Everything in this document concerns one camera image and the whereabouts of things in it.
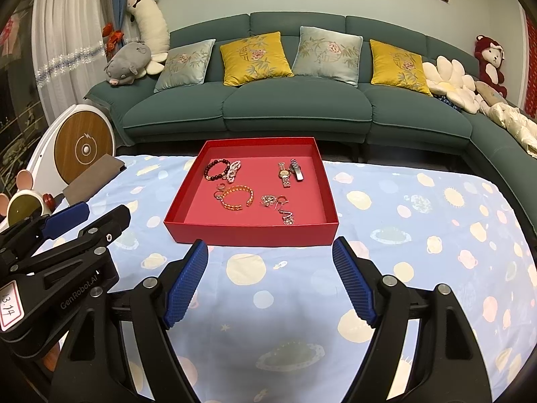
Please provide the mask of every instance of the wristwatch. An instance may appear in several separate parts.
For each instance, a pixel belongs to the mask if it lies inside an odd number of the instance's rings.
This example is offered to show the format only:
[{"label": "wristwatch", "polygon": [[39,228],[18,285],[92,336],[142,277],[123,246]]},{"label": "wristwatch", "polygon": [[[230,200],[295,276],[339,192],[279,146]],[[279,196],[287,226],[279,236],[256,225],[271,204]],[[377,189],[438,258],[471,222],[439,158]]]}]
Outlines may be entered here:
[{"label": "wristwatch", "polygon": [[289,165],[289,171],[292,172],[297,181],[303,181],[304,176],[302,175],[302,170],[296,159],[291,159],[291,165]]},{"label": "wristwatch", "polygon": [[285,164],[283,162],[280,162],[278,165],[280,166],[280,172],[278,175],[280,176],[281,181],[284,183],[284,188],[289,188],[291,186],[291,182],[289,181],[289,175],[291,173],[285,169]]}]

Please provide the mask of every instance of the gray pig plush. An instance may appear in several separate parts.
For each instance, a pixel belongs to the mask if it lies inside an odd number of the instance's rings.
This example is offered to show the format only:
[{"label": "gray pig plush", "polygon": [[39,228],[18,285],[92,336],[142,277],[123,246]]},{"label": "gray pig plush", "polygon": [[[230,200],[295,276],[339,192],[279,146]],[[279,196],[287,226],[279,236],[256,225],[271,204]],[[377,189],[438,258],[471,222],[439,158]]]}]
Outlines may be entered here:
[{"label": "gray pig plush", "polygon": [[105,66],[104,70],[112,86],[132,84],[147,74],[146,66],[151,61],[151,50],[147,45],[130,42],[121,48]]}]

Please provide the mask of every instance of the stuffed animal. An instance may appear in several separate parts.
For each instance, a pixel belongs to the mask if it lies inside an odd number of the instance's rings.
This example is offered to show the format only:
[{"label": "stuffed animal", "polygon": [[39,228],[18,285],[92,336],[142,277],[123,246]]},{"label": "stuffed animal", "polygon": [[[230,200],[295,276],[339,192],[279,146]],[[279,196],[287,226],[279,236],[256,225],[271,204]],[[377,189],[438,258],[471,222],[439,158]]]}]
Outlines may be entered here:
[{"label": "stuffed animal", "polygon": [[170,50],[170,33],[166,20],[154,0],[127,0],[127,11],[131,14],[131,23],[138,23],[140,37],[151,49],[151,62],[147,73],[159,74],[164,69],[161,62],[167,59]]},{"label": "stuffed animal", "polygon": [[110,59],[104,70],[112,86],[131,85],[134,79],[146,75],[146,67],[150,62],[149,47],[138,42],[130,42]]},{"label": "stuffed animal", "polygon": [[0,194],[0,215],[7,217],[8,226],[27,216],[50,215],[54,211],[56,206],[52,195],[32,191],[34,181],[28,170],[18,172],[16,183],[17,192],[11,199],[6,194]]},{"label": "stuffed animal", "polygon": [[500,71],[505,59],[503,47],[494,39],[479,35],[475,43],[475,57],[479,60],[479,79],[507,98],[507,89],[500,86],[505,77]]},{"label": "stuffed animal", "polygon": [[423,72],[433,94],[447,97],[468,113],[477,113],[483,98],[475,94],[474,80],[465,74],[465,69],[458,60],[450,62],[444,56],[438,56],[437,66],[429,62],[423,63]]}]

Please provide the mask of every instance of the label sticker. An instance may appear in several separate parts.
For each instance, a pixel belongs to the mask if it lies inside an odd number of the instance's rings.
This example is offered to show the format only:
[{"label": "label sticker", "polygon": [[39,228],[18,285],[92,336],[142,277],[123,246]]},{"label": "label sticker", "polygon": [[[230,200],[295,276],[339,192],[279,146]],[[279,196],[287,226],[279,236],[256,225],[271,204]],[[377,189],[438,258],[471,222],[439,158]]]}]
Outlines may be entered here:
[{"label": "label sticker", "polygon": [[12,280],[0,288],[0,328],[8,330],[24,318],[17,281]]}]

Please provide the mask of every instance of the light blue sheet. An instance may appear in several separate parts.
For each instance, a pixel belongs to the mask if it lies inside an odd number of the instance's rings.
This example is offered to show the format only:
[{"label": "light blue sheet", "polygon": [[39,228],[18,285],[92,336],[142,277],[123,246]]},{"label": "light blue sheet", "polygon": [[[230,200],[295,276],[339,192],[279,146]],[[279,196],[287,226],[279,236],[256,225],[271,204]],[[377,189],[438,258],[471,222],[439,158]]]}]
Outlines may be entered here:
[{"label": "light blue sheet", "polygon": [[[119,204],[131,226],[110,245],[129,289],[181,259],[162,223],[191,157],[123,156],[127,170],[89,201],[91,222]],[[324,162],[343,235],[361,257],[408,286],[450,285],[468,316],[498,397],[535,347],[537,272],[506,200],[492,183],[455,173]],[[76,237],[76,229],[56,244]],[[49,241],[43,250],[52,247]],[[170,340],[202,402],[339,403],[372,331],[356,317],[331,247],[210,247],[209,264]],[[136,386],[151,396],[132,328]],[[410,370],[409,324],[395,389]]]}]

